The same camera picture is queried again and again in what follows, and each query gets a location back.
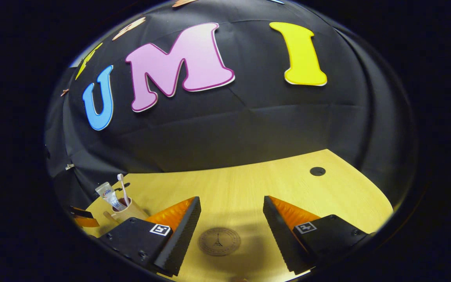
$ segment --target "pink letter m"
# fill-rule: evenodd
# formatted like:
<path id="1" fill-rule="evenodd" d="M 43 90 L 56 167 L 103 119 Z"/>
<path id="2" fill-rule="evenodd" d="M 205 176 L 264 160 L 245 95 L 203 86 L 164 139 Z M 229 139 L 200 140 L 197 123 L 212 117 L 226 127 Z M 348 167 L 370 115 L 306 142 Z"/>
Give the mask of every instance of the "pink letter m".
<path id="1" fill-rule="evenodd" d="M 186 91 L 202 91 L 232 82 L 234 72 L 224 66 L 215 42 L 217 28 L 218 23 L 203 23 L 183 30 L 168 54 L 152 43 L 130 53 L 126 61 L 132 68 L 133 111 L 144 111 L 158 101 L 157 94 L 149 89 L 148 77 L 163 94 L 172 97 L 183 62 L 187 76 L 182 87 Z"/>

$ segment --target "eiffel tower logo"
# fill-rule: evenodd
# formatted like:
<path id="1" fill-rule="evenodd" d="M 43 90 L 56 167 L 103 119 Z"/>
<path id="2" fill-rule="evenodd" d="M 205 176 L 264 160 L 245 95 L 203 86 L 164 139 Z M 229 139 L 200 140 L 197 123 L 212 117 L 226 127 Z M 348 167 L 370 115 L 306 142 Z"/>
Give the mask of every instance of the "eiffel tower logo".
<path id="1" fill-rule="evenodd" d="M 217 233 L 217 241 L 215 241 L 215 244 L 213 244 L 213 245 L 222 247 L 222 244 L 220 244 L 220 241 L 218 239 L 218 233 Z"/>

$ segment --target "toothbrush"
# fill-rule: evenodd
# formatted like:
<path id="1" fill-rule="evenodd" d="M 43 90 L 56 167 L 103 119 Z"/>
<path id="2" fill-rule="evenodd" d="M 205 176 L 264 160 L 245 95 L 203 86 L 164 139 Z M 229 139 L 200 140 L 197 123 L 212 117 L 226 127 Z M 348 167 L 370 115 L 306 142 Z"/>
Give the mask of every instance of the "toothbrush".
<path id="1" fill-rule="evenodd" d="M 125 198 L 125 203 L 126 206 L 128 207 L 129 203 L 128 203 L 128 196 L 126 195 L 126 189 L 125 189 L 125 184 L 123 183 L 124 177 L 122 174 L 118 174 L 118 180 L 121 181 L 121 187 L 123 187 L 123 194 L 124 194 L 124 198 Z"/>

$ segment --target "toothpaste tube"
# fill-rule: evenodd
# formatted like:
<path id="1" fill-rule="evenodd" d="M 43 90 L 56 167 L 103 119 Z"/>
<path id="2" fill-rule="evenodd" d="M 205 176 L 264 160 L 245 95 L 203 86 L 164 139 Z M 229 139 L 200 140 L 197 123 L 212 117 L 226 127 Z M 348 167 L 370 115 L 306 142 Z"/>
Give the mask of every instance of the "toothpaste tube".
<path id="1" fill-rule="evenodd" d="M 109 182 L 106 182 L 102 185 L 100 185 L 97 189 L 95 189 L 97 193 L 109 204 L 111 204 L 113 207 L 115 207 L 118 211 L 122 211 L 126 209 L 126 206 L 121 204 L 118 201 L 118 197 L 116 197 L 116 193 L 114 189 L 112 189 L 111 184 Z"/>

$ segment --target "table surface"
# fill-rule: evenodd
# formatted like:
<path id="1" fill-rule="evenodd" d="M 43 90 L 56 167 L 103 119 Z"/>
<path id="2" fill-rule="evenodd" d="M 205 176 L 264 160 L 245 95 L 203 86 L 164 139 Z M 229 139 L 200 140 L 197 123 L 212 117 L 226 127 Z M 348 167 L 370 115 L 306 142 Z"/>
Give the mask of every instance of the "table surface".
<path id="1" fill-rule="evenodd" d="M 321 176 L 311 168 L 326 170 Z M 377 231 L 392 215 L 384 194 L 356 168 L 329 150 L 274 161 L 212 170 L 128 174 L 127 194 L 149 215 L 199 196 L 202 212 L 180 268 L 178 282 L 286 281 L 289 272 L 262 211 L 263 197 L 273 196 L 320 217 L 336 214 L 364 232 Z M 120 182 L 113 185 L 121 187 Z M 117 191 L 118 198 L 123 192 Z M 102 214 L 112 213 L 101 198 L 88 208 L 100 227 L 85 227 L 95 237 L 113 225 Z M 226 227 L 235 230 L 240 247 L 230 255 L 212 257 L 198 246 L 202 232 Z"/>

